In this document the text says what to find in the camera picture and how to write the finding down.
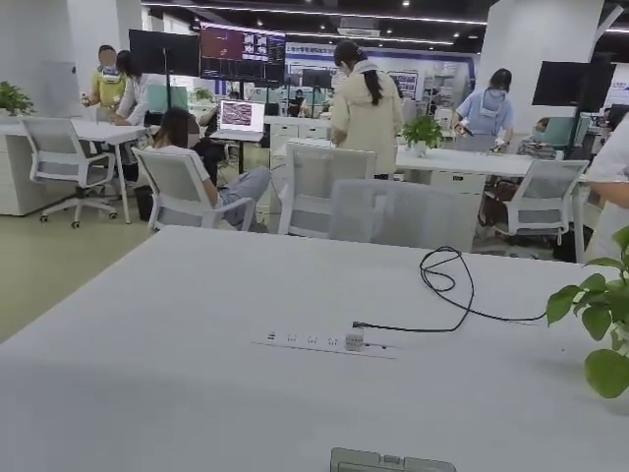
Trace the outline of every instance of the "green plant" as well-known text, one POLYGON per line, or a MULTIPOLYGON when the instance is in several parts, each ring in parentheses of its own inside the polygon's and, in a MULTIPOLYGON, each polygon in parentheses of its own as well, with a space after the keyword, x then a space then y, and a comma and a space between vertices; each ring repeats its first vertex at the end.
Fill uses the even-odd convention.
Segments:
POLYGON ((0 82, 0 110, 5 109, 11 116, 18 113, 28 115, 34 110, 32 101, 28 95, 22 92, 22 89, 12 86, 8 82, 0 82))
POLYGON ((595 273, 581 285, 563 287, 550 296, 545 313, 552 325, 572 309, 596 341, 610 332, 611 349, 594 351, 585 361, 588 384, 604 398, 616 398, 629 388, 629 226, 614 234, 613 240, 621 249, 620 261, 602 258, 588 266, 616 268, 620 277, 606 280, 595 273))
POLYGON ((214 101, 214 95, 212 94, 211 91, 209 91, 207 88, 195 88, 195 98, 198 101, 201 100, 209 100, 209 101, 214 101))
POLYGON ((415 121, 404 125, 402 136, 409 146, 424 142, 429 148, 438 145, 442 138, 441 127, 431 116, 418 116, 415 121))

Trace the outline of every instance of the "yellow shirt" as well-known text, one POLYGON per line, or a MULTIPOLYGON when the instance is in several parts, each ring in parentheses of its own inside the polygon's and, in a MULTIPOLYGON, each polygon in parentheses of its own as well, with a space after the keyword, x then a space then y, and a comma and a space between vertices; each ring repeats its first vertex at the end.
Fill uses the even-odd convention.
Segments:
POLYGON ((120 76, 120 80, 117 83, 110 83, 103 80, 102 73, 94 71, 91 79, 91 89, 92 91, 98 91, 101 107, 111 108, 118 106, 125 92, 126 83, 127 80, 123 75, 120 76))

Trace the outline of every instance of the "ceiling light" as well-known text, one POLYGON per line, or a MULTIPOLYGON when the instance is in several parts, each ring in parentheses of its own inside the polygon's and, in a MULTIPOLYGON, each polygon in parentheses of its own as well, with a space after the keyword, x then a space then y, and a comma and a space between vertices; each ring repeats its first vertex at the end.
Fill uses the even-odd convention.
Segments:
POLYGON ((484 27, 487 22, 475 22, 468 20, 454 20, 448 18, 425 18, 425 17, 400 17, 393 15, 369 15, 362 13, 341 13, 341 12, 325 12, 325 11, 312 11, 312 10, 288 10, 282 8, 246 8, 246 7, 225 7, 225 6, 213 6, 213 5, 186 5, 177 3, 160 3, 144 1, 145 7, 179 7, 192 10, 217 10, 217 11, 229 11, 229 12, 254 12, 254 13, 278 13, 286 15, 311 15, 319 17, 350 17, 350 18, 373 18, 376 20, 398 20, 408 22, 424 22, 424 23, 448 23, 453 25, 476 25, 484 27))
POLYGON ((413 39, 405 37, 371 37, 371 36, 352 36, 347 34, 328 34, 325 32, 296 32, 286 31, 287 36, 302 37, 331 37, 333 39, 360 39, 364 41, 383 41, 383 42, 410 42, 414 44, 440 44, 442 46, 452 46, 452 41, 433 41, 432 39, 413 39))

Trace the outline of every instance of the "woman with ponytail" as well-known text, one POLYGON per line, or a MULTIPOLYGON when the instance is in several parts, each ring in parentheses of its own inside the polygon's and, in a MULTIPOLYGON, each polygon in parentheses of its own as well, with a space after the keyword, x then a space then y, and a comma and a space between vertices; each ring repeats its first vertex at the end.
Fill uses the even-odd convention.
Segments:
POLYGON ((336 46, 334 62, 347 80, 334 91, 332 141, 340 148, 375 152, 375 178, 388 179, 395 172, 395 137, 402 129, 397 87, 353 41, 336 46))

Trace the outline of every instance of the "laptop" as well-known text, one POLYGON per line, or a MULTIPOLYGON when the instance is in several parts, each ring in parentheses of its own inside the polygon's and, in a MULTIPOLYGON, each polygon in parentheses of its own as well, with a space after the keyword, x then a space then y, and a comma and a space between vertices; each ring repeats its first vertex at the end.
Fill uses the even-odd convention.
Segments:
POLYGON ((220 102, 215 140, 259 143, 264 137, 264 103, 242 100, 220 102))

